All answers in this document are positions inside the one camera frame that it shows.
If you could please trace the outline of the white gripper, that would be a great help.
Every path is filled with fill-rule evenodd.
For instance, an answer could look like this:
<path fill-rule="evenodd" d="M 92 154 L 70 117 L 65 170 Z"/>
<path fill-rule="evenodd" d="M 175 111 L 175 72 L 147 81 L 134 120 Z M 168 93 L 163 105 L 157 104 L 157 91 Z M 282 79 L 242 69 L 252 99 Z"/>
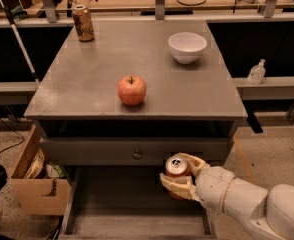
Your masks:
<path fill-rule="evenodd" d="M 222 213 L 225 195 L 235 174 L 223 167 L 210 167 L 203 159 L 194 155 L 179 152 L 177 156 L 186 160 L 191 173 L 197 177 L 196 186 L 191 176 L 170 177 L 164 173 L 160 174 L 162 185 L 180 198 L 200 201 L 205 209 Z"/>

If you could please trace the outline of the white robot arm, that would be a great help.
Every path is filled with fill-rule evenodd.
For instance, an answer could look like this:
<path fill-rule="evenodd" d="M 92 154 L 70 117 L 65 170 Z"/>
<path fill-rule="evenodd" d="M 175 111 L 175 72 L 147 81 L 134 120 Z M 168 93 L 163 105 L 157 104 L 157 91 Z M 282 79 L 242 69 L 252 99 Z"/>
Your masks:
<path fill-rule="evenodd" d="M 176 198 L 234 218 L 254 240 L 294 240 L 292 185 L 267 190 L 187 153 L 167 159 L 160 180 Z"/>

